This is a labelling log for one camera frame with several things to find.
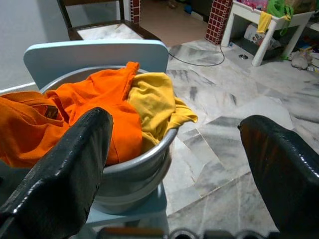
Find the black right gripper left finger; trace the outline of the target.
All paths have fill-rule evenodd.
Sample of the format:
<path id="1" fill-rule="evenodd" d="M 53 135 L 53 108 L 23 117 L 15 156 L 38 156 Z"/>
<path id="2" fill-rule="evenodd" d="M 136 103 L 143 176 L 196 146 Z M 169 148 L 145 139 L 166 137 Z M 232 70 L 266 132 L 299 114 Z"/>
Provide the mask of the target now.
<path id="1" fill-rule="evenodd" d="M 99 189 L 112 116 L 85 113 L 28 172 L 0 208 L 3 239 L 67 239 L 85 224 Z"/>

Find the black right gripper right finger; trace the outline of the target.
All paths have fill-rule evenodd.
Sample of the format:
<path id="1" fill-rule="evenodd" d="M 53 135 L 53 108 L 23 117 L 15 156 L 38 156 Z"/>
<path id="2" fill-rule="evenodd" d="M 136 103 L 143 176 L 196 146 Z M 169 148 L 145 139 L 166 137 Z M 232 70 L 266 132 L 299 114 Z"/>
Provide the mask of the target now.
<path id="1" fill-rule="evenodd" d="M 294 131 L 252 115 L 238 129 L 257 189 L 281 232 L 319 232 L 319 155 Z"/>

